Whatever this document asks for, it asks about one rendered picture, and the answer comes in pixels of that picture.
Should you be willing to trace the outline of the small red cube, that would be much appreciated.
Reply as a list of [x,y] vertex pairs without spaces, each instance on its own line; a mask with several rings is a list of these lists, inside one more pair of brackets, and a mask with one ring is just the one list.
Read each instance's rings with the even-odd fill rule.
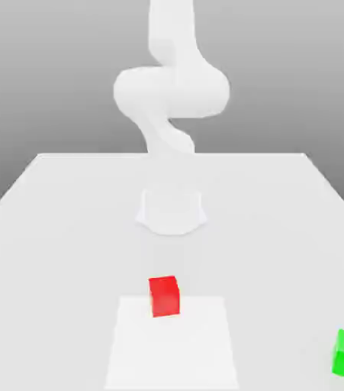
[[175,276],[149,278],[149,294],[154,318],[180,313],[180,291]]

